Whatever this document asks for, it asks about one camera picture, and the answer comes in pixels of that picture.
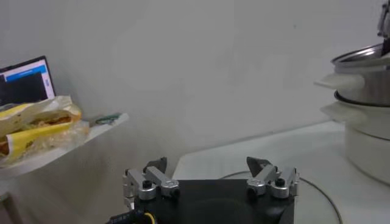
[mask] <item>black screw head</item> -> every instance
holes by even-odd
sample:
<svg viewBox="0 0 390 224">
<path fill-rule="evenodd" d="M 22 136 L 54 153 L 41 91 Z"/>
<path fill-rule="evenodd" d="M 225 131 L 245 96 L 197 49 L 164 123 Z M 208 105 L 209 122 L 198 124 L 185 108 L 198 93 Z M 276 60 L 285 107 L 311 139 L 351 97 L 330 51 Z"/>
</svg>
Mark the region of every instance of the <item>black screw head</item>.
<svg viewBox="0 0 390 224">
<path fill-rule="evenodd" d="M 143 189 L 149 189 L 152 188 L 153 183 L 150 180 L 144 180 L 142 182 L 142 188 Z"/>
<path fill-rule="evenodd" d="M 285 181 L 284 181 L 284 179 L 281 179 L 281 178 L 278 178 L 277 180 L 275 180 L 275 185 L 277 186 L 277 187 L 283 187 L 284 185 L 285 185 Z"/>
</svg>

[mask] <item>white table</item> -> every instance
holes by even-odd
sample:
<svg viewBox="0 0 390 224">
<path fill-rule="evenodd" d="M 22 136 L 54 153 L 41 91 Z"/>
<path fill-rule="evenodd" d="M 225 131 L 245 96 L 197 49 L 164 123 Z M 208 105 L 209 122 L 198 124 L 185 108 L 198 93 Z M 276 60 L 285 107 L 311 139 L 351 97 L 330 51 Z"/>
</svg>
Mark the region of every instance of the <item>white table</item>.
<svg viewBox="0 0 390 224">
<path fill-rule="evenodd" d="M 248 170 L 247 156 L 297 167 L 302 177 L 331 196 L 344 223 L 390 223 L 390 187 L 351 165 L 344 155 L 344 127 L 334 122 L 187 154 L 173 178 L 217 179 Z M 332 207 L 317 190 L 305 183 L 300 187 L 297 222 L 337 223 Z"/>
</svg>

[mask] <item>white wall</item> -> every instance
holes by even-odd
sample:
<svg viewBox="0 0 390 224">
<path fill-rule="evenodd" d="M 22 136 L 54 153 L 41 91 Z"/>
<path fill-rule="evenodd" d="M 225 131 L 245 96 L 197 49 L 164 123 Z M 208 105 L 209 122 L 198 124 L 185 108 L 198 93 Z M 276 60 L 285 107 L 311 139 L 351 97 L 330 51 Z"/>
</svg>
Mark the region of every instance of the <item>white wall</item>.
<svg viewBox="0 0 390 224">
<path fill-rule="evenodd" d="M 126 167 L 167 156 L 171 173 L 185 153 L 324 121 L 332 91 L 312 83 L 379 42 L 381 2 L 2 0 L 0 66 L 45 54 L 86 117 L 131 120 L 2 186 L 30 222 L 101 223 L 122 211 Z"/>
</svg>

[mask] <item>stacked pots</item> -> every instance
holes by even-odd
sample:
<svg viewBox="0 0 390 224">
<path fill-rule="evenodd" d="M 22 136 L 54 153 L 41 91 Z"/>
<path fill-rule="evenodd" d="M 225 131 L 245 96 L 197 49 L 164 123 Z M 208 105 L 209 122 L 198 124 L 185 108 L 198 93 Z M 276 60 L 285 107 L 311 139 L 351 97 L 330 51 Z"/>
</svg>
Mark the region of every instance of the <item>stacked pots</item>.
<svg viewBox="0 0 390 224">
<path fill-rule="evenodd" d="M 346 155 L 367 174 L 390 184 L 390 57 L 382 44 L 332 60 L 335 73 L 316 82 L 335 89 L 337 102 L 321 108 L 346 124 Z"/>
</svg>

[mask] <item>black cable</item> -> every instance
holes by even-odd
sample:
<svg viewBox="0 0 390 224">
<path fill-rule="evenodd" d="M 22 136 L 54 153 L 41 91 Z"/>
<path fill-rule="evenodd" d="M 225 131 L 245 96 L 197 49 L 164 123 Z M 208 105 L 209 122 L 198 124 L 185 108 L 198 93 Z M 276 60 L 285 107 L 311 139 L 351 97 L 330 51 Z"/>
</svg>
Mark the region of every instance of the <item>black cable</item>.
<svg viewBox="0 0 390 224">
<path fill-rule="evenodd" d="M 242 173 L 250 173 L 250 171 L 240 171 L 240 172 L 235 172 L 235 173 L 231 173 L 229 175 L 226 175 L 224 177 L 221 177 L 220 179 L 226 179 L 228 177 L 232 177 L 232 176 L 235 176 L 235 175 L 238 175 L 238 174 L 242 174 Z M 339 220 L 339 224 L 343 224 L 343 221 L 342 221 L 342 217 L 341 217 L 341 213 L 339 211 L 339 209 L 337 208 L 336 204 L 334 203 L 334 201 L 332 200 L 332 198 L 327 195 L 324 190 L 322 190 L 319 186 L 317 186 L 316 184 L 314 184 L 313 182 L 307 180 L 307 179 L 304 179 L 303 177 L 300 177 L 299 178 L 300 180 L 302 180 L 303 182 L 305 182 L 306 184 L 309 184 L 310 186 L 314 187 L 315 189 L 317 189 L 323 196 L 325 196 L 325 198 L 329 201 L 329 203 L 331 204 L 331 206 L 333 207 L 333 209 L 335 210 L 335 213 L 337 215 L 337 219 Z"/>
</svg>

